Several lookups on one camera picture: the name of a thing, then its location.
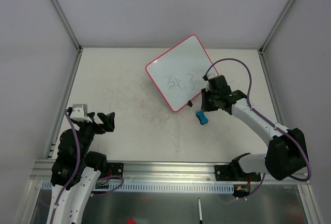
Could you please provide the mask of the blue whiteboard eraser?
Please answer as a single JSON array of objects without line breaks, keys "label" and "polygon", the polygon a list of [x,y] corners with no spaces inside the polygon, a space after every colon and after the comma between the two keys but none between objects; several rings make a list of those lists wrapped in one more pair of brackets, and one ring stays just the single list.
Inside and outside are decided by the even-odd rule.
[{"label": "blue whiteboard eraser", "polygon": [[205,125],[208,123],[208,118],[205,116],[204,111],[200,110],[196,112],[196,117],[198,118],[201,125]]}]

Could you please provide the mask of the pink framed whiteboard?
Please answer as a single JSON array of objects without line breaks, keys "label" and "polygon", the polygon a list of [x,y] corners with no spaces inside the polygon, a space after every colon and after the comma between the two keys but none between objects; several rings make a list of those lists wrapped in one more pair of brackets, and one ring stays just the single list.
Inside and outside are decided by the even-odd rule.
[{"label": "pink framed whiteboard", "polygon": [[203,76],[219,75],[197,35],[191,35],[145,66],[145,71],[174,112],[206,87]]}]

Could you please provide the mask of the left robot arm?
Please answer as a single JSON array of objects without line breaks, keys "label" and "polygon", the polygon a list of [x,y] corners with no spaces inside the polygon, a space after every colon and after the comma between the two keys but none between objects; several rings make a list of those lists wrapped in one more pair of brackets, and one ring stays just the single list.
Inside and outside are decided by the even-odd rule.
[{"label": "left robot arm", "polygon": [[[105,154],[90,151],[95,135],[113,132],[115,113],[94,112],[71,118],[73,108],[65,111],[70,128],[60,136],[57,158],[52,166],[51,204],[47,223],[81,223],[97,179],[107,174]],[[98,116],[101,123],[94,121]]]}]

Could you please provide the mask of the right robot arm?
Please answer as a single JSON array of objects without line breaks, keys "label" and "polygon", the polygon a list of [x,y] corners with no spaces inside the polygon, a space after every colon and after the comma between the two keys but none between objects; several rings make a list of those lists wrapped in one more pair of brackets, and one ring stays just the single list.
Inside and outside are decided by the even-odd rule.
[{"label": "right robot arm", "polygon": [[244,180],[250,173],[268,173],[276,180],[290,177],[307,182],[312,172],[309,164],[305,137],[299,129],[288,129],[269,120],[250,101],[249,96],[237,90],[223,95],[207,89],[201,90],[204,112],[223,110],[239,119],[253,130],[266,144],[265,154],[242,154],[234,159],[232,176]]}]

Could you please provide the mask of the red object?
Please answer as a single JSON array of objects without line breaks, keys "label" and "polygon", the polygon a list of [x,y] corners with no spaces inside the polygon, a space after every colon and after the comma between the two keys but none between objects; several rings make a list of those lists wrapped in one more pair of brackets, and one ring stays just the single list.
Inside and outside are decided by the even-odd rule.
[{"label": "red object", "polygon": [[137,224],[132,218],[128,219],[127,224]]}]

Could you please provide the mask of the white marker pen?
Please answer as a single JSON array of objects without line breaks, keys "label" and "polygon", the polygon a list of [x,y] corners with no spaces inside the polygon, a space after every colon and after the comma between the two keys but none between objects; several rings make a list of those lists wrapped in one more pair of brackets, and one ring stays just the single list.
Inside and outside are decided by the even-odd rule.
[{"label": "white marker pen", "polygon": [[201,200],[198,198],[199,224],[203,223]]}]

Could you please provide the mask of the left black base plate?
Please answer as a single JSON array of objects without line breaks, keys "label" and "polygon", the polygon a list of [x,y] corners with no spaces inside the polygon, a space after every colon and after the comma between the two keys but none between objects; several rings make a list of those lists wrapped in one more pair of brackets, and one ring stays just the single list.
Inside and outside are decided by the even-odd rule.
[{"label": "left black base plate", "polygon": [[124,164],[119,162],[107,162],[106,176],[123,176]]}]

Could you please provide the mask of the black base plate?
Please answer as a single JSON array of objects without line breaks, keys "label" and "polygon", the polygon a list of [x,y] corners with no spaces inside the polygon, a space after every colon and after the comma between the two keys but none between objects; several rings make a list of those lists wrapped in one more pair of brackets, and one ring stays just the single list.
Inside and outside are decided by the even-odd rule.
[{"label": "black base plate", "polygon": [[233,164],[215,165],[214,174],[217,182],[260,182],[262,179],[260,173],[245,173]]},{"label": "black base plate", "polygon": [[106,176],[123,176],[124,164],[119,162],[107,162]]}]

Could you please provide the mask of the aluminium mounting rail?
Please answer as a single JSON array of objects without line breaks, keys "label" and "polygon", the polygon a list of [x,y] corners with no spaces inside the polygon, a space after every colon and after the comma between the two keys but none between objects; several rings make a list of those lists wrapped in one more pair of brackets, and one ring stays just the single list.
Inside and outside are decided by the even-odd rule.
[{"label": "aluminium mounting rail", "polygon": [[[38,159],[35,161],[29,179],[50,180],[51,168],[54,159]],[[226,167],[228,163],[215,162],[153,162],[153,161],[110,161],[110,163],[123,163],[118,169],[125,181],[150,183],[221,183],[216,181],[218,171],[215,167]],[[290,177],[282,181],[266,174],[266,184],[309,185],[308,182],[296,181]]]}]

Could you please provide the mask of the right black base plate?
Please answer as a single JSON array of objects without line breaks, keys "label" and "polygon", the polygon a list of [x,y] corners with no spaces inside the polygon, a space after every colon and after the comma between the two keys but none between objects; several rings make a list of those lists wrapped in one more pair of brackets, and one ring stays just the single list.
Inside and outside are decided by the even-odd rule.
[{"label": "right black base plate", "polygon": [[260,173],[245,173],[233,164],[215,165],[214,174],[217,182],[260,182],[262,179]]}]

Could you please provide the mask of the left aluminium frame post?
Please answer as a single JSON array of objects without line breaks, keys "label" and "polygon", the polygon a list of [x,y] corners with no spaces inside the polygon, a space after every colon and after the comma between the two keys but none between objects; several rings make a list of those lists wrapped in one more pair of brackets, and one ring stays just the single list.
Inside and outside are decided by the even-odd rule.
[{"label": "left aluminium frame post", "polygon": [[63,8],[61,7],[60,3],[58,0],[49,0],[52,4],[53,9],[55,10],[56,14],[58,15],[67,35],[69,36],[73,46],[77,51],[81,51],[82,46],[80,45],[76,35],[73,32],[73,29],[63,11]]}]

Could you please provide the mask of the aluminium frame post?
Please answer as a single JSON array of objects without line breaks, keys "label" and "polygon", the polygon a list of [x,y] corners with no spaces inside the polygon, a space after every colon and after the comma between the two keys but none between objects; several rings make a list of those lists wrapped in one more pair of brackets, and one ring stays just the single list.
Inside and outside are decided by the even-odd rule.
[{"label": "aluminium frame post", "polygon": [[80,45],[76,35],[73,32],[73,29],[63,11],[63,8],[61,7],[60,3],[58,0],[49,0],[52,4],[53,9],[55,10],[56,14],[58,15],[67,35],[69,36],[73,46],[77,51],[81,51],[82,46]]},{"label": "aluminium frame post", "polygon": [[275,36],[275,34],[278,32],[281,25],[285,21],[285,18],[289,14],[289,12],[292,9],[295,2],[296,2],[296,0],[287,0],[286,1],[284,7],[282,8],[280,14],[277,17],[275,23],[272,25],[272,28],[271,28],[270,32],[268,33],[266,39],[264,40],[262,46],[259,49],[261,54],[263,54],[266,51],[267,47],[269,46],[269,44],[271,43],[273,37]]}]

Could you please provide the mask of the right aluminium frame post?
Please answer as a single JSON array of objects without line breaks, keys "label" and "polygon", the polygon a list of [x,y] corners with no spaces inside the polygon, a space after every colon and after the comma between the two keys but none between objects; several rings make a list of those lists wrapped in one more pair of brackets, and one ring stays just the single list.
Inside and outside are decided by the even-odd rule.
[{"label": "right aluminium frame post", "polygon": [[284,7],[282,8],[280,14],[277,17],[275,23],[272,25],[272,28],[271,28],[270,32],[268,33],[266,39],[264,40],[262,46],[259,49],[261,54],[263,54],[266,51],[267,47],[269,46],[269,44],[271,43],[273,37],[275,36],[275,34],[278,32],[281,25],[285,21],[285,18],[289,14],[289,12],[292,9],[295,2],[296,2],[296,0],[287,0],[286,1]]}]

